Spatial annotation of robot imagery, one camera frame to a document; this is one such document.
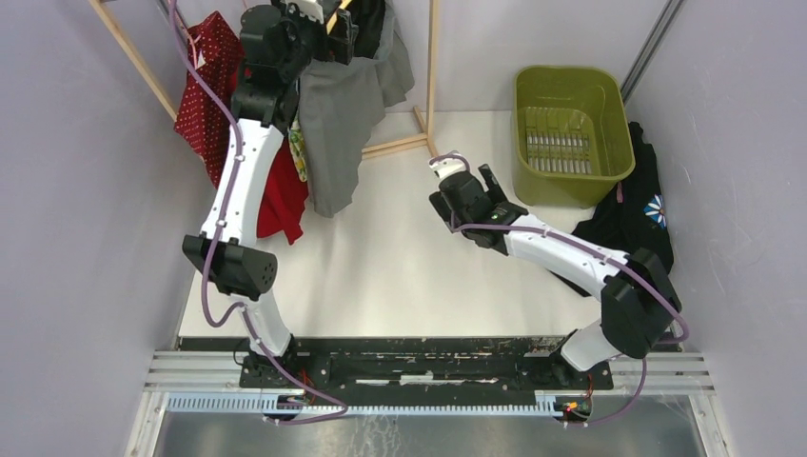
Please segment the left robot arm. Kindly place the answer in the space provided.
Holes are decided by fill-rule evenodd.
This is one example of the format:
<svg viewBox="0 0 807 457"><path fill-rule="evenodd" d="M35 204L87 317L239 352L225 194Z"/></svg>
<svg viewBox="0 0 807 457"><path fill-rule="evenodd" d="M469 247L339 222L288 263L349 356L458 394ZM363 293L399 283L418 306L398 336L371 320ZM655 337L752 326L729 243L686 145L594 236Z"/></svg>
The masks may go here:
<svg viewBox="0 0 807 457"><path fill-rule="evenodd" d="M189 74L229 123L226 157L210 212L183 241L202 276L207 323L219 328L239 313L264 376L277 387L298 378L295 339L272 288L275 255L257 249L258 210L265 183L299 107L299 79L314 60L350 63L358 31L346 1L273 1L241 16L245 58L229 103L215 94L188 58Z"/></svg>

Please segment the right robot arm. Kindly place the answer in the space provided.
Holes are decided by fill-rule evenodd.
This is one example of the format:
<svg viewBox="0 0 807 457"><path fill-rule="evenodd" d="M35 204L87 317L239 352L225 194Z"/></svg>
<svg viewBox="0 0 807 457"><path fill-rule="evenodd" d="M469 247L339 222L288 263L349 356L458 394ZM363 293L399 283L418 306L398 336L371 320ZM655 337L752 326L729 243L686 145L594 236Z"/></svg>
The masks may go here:
<svg viewBox="0 0 807 457"><path fill-rule="evenodd" d="M627 356L640 360L680 320L681 302L660 258L646 248L632 253L602 247L545 223L508 200L487 165L477 175L464 157L432 158L438 188L429 201L453 233L479 248L537 264L600 303L600 317L569 334L549 364L562 388L582 382L595 365Z"/></svg>

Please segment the plain red skirt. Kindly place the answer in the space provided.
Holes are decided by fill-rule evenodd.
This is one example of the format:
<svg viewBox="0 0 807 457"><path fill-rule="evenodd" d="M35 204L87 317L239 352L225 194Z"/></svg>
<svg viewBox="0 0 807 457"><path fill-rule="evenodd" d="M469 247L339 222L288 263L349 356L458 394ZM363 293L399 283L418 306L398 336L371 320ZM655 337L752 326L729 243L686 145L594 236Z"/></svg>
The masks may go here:
<svg viewBox="0 0 807 457"><path fill-rule="evenodd" d="M259 206L256 234L259 239L282 233L293 245L304 232L301 227L308 197L307 183L301 181L287 140L272 162Z"/></svg>

